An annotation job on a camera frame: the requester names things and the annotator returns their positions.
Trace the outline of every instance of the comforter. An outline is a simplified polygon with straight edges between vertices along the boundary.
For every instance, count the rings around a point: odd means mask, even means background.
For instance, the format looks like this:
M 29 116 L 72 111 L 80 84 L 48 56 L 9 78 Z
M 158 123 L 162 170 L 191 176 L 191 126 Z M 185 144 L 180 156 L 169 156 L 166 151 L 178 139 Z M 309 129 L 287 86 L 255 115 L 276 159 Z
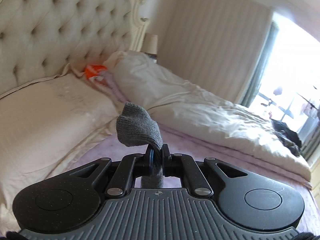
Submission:
M 310 181 L 307 162 L 282 145 L 270 120 L 174 75 L 143 53 L 129 52 L 114 62 L 114 67 L 111 64 L 108 67 L 121 91 L 157 122 L 251 155 Z

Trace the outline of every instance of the gray sock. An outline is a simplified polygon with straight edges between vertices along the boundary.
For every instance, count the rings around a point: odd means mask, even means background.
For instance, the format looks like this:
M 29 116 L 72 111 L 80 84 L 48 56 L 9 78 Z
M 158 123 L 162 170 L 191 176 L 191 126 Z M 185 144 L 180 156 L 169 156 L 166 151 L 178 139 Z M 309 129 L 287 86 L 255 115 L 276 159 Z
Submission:
M 150 144 L 154 150 L 154 170 L 152 176 L 143 176 L 143 188 L 162 188 L 162 138 L 159 127 L 141 106 L 127 102 L 116 123 L 118 140 L 124 145 L 141 146 Z

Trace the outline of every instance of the upholstered headboard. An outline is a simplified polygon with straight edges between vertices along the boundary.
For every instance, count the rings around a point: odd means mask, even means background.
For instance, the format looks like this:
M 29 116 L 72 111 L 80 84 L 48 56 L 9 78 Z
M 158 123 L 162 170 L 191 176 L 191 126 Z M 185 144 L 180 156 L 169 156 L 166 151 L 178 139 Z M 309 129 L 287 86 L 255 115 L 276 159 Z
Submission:
M 0 0 L 0 95 L 35 79 L 140 50 L 143 0 Z

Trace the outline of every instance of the mattress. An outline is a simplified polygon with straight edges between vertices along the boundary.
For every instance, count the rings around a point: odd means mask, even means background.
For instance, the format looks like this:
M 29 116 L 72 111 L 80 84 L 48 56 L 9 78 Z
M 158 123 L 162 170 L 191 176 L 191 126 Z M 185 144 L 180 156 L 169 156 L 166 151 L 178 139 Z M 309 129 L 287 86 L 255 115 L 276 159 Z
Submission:
M 295 188 L 301 194 L 305 202 L 305 211 L 297 230 L 299 232 L 312 232 L 315 235 L 320 235 L 320 213 L 316 205 L 316 201 L 311 194 L 311 191 L 302 183 L 289 179 L 280 173 L 261 168 L 259 165 L 244 161 L 241 159 L 240 152 L 238 152 L 240 154 L 238 158 L 232 157 L 225 154 L 225 151 L 229 150 L 228 148 L 209 145 L 201 140 L 191 138 L 165 126 L 160 126 L 160 130 L 164 143 L 169 145 L 171 153 L 188 154 L 193 156 L 197 161 L 203 161 L 205 157 L 212 156 L 231 163 L 232 165 L 258 173 L 262 176 L 283 182 Z M 102 157 L 110 157 L 113 161 L 119 161 L 122 157 L 128 154 L 144 153 L 146 148 L 147 146 L 126 147 L 118 141 L 116 135 L 112 135 L 104 139 L 93 149 L 89 150 L 77 162 L 73 163 L 70 169 L 74 169 Z M 139 178 L 136 180 L 136 187 L 140 187 Z M 180 180 L 173 177 L 165 178 L 164 187 L 181 187 Z

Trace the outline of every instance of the pink bed sheet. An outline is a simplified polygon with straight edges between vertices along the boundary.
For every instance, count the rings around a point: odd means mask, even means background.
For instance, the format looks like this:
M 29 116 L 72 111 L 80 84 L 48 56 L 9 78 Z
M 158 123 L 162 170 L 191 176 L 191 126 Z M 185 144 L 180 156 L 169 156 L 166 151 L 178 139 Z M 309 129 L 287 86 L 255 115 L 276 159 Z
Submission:
M 208 144 L 163 126 L 160 126 L 160 128 L 163 141 L 169 145 L 171 153 L 188 154 L 198 161 L 203 161 L 205 157 L 209 156 L 215 157 L 237 167 L 283 182 L 298 190 L 304 199 L 305 211 L 297 230 L 299 232 L 311 232 L 315 235 L 320 235 L 320 213 L 316 201 L 308 189 L 308 185 L 303 183 L 303 181 L 299 182 L 299 178 L 298 180 L 290 179 L 288 175 L 292 174 L 287 174 L 279 167 L 271 167 L 272 169 L 269 169 L 270 166 L 266 165 L 266 168 L 263 168 L 263 166 L 261 166 L 263 163 L 259 163 L 259 160 L 257 160 L 258 164 L 255 164 L 253 160 L 247 159 L 248 157 L 245 154 L 238 151 Z M 110 157 L 113 161 L 118 161 L 128 154 L 144 153 L 146 148 L 147 146 L 126 147 L 118 141 L 116 135 L 112 135 L 88 151 L 71 166 L 71 169 L 102 157 Z M 138 179 L 136 181 L 136 187 L 140 187 L 140 181 Z M 177 178 L 165 178 L 164 187 L 181 187 L 180 180 Z

